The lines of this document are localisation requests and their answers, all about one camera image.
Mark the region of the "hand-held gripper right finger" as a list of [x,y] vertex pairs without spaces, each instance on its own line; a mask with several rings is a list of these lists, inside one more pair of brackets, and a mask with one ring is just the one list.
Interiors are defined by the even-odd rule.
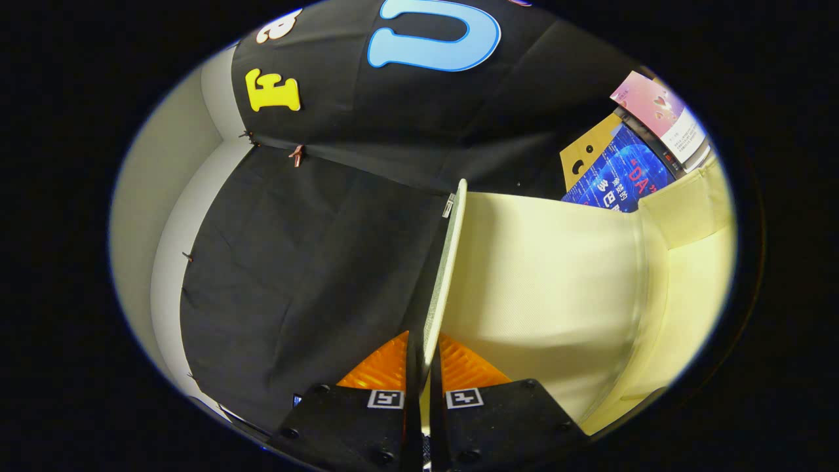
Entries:
[[591,442],[539,380],[512,380],[450,336],[429,373],[434,471],[543,471]]

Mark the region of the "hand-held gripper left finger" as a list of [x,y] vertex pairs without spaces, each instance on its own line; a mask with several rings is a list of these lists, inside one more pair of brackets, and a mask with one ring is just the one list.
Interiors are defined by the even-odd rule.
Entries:
[[420,471],[420,363],[410,331],[338,383],[315,383],[270,436],[277,453],[315,471]]

